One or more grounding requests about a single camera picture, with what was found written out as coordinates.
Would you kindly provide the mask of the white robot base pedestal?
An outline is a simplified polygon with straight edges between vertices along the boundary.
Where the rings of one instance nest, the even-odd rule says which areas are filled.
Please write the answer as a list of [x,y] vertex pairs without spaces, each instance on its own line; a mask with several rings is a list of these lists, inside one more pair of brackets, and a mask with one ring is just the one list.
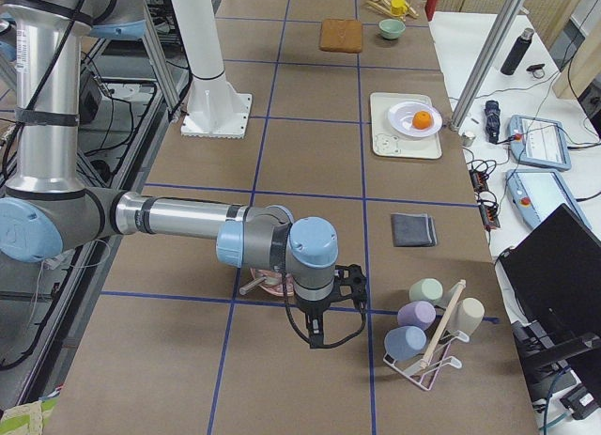
[[253,96],[238,93],[226,77],[211,0],[171,1],[193,78],[181,134],[242,138]]

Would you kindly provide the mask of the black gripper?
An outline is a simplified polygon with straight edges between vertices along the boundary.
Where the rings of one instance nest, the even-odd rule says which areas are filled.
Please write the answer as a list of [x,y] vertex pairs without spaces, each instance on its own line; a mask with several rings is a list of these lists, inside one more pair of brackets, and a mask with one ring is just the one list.
[[308,329],[309,347],[312,350],[325,349],[324,344],[324,314],[331,307],[330,298],[310,301],[297,299],[297,307],[304,314],[305,325]]

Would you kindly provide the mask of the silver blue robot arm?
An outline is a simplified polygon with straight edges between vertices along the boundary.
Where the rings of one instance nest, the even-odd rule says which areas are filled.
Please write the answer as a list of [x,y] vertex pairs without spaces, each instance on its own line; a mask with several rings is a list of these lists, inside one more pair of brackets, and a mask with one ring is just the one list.
[[213,239],[222,263],[278,272],[305,316],[300,338],[325,347],[323,315],[341,299],[337,234],[279,206],[226,205],[88,187],[76,174],[81,40],[144,35],[144,0],[4,0],[16,23],[16,170],[1,200],[1,250],[36,263],[135,232]]

